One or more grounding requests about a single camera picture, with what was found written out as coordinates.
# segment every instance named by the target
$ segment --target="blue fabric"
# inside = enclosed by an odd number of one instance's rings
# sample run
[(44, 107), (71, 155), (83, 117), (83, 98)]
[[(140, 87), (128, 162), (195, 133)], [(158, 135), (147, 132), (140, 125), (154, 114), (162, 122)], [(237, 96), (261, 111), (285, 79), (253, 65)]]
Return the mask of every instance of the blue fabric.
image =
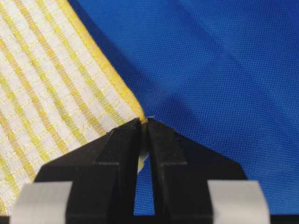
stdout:
[(299, 214), (298, 0), (78, 1), (147, 116), (238, 161), (272, 214)]

